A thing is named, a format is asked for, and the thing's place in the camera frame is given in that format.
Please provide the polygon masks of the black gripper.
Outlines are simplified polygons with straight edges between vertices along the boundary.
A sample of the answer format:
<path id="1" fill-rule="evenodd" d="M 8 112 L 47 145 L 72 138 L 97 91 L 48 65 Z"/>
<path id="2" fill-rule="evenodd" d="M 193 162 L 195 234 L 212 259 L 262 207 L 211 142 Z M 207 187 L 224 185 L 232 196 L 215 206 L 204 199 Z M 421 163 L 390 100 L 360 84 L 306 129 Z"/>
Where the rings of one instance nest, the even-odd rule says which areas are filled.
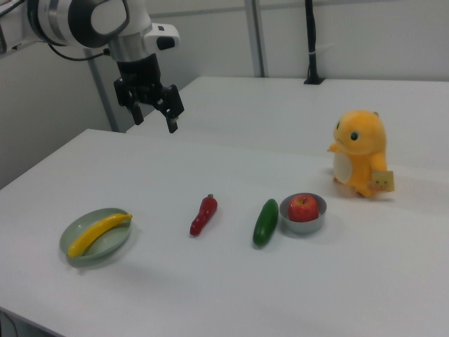
<path id="1" fill-rule="evenodd" d="M 161 84 L 161 71 L 155 53 L 133 62 L 118 62 L 121 77 L 114 82 L 118 104 L 126 107 L 135 125 L 144 121 L 139 102 L 155 105 L 166 118 L 169 133 L 177 131 L 177 120 L 184 112 L 176 85 Z"/>

